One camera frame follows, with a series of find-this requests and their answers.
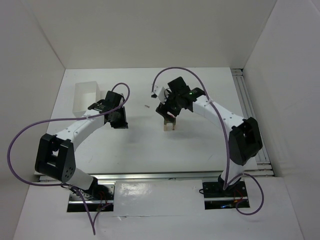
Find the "green wood block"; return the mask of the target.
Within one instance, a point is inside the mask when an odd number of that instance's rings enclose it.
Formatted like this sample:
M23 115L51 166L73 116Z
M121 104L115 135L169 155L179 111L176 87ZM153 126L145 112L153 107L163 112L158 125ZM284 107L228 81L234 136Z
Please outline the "green wood block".
M172 126L176 125L176 119L174 120L169 120L169 119L164 119L164 125L171 124Z

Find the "white perforated box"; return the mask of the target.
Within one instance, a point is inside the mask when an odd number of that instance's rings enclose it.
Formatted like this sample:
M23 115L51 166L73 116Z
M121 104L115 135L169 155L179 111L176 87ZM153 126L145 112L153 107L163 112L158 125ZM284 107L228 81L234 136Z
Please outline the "white perforated box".
M97 102L101 97L101 91L96 81L81 82L75 84L72 113L76 118L82 117L88 107Z

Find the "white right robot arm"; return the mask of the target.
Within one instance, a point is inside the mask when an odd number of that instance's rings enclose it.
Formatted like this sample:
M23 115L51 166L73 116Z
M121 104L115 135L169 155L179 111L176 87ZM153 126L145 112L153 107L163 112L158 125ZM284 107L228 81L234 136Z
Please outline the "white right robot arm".
M175 125L177 116L185 109L221 127L227 161L218 180L223 190L234 188L248 160L255 157L263 147L257 120L234 114L211 100L201 88L190 89L182 77L167 85L167 88L152 87L152 98L160 101L155 111L164 118L165 124Z

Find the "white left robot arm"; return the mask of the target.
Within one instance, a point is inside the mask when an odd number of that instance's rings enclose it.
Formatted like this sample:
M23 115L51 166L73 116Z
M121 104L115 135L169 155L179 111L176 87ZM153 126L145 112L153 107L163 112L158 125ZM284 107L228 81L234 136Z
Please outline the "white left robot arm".
M97 129L109 123L114 129L126 129L124 96L108 91L104 99L91 104L82 116L56 134L44 134L39 141L35 171L63 184L76 187L89 200L113 197L109 188L76 166L75 152L80 144Z

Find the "aluminium rail front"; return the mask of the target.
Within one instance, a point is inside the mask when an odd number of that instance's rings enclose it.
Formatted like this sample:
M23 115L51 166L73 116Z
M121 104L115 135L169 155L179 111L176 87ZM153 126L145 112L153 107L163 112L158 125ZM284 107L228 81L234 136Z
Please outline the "aluminium rail front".
M153 181L217 178L221 171L93 174L99 181Z

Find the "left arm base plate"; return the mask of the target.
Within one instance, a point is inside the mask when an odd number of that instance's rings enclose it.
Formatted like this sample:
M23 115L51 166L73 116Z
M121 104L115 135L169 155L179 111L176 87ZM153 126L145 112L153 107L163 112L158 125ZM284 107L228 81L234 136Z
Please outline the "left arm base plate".
M68 197L67 212L68 213L84 213L86 208L83 202L85 200L87 209L90 213L102 212L113 212L114 211L114 195L115 195L115 183L106 182L103 184L108 193L98 193L97 196L93 197L79 189L81 196L75 189L71 189Z

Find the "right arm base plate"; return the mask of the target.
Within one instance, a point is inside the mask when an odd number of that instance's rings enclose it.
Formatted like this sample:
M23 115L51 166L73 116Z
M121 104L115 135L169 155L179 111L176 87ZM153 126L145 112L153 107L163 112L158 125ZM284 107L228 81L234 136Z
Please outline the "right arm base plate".
M203 182L199 193L204 197L206 210L249 208L249 198L244 181L240 181L231 189L223 190L222 186L215 182Z

